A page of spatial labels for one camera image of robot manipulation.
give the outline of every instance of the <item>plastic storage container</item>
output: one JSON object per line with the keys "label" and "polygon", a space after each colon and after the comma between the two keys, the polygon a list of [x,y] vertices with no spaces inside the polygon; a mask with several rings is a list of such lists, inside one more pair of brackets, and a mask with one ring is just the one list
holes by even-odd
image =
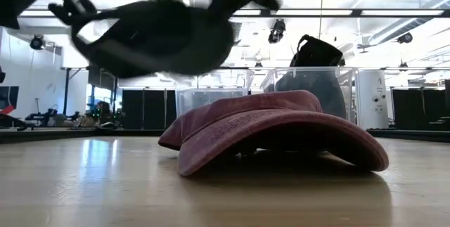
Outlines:
{"label": "plastic storage container", "polygon": [[177,117],[216,100],[248,95],[254,75],[252,70],[220,69],[199,77],[177,79]]}
{"label": "plastic storage container", "polygon": [[322,111],[353,123],[351,67],[287,67],[267,73],[261,84],[264,93],[308,90],[321,102]]}

